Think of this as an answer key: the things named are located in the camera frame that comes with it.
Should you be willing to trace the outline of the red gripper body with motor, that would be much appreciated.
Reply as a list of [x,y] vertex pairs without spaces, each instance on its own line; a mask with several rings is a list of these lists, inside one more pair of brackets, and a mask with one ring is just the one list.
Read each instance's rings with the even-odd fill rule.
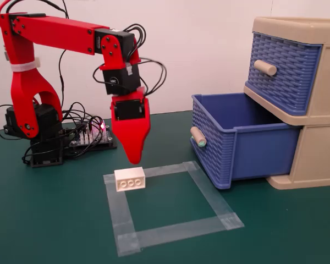
[[111,102],[112,118],[116,121],[149,118],[149,101],[142,90],[128,95],[113,96]]

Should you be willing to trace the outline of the red fixed gripper finger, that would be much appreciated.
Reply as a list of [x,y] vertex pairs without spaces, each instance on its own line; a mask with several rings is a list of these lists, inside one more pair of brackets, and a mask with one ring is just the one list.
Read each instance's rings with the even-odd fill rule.
[[150,131],[150,121],[113,120],[112,130],[122,144],[129,162],[140,163],[144,142]]

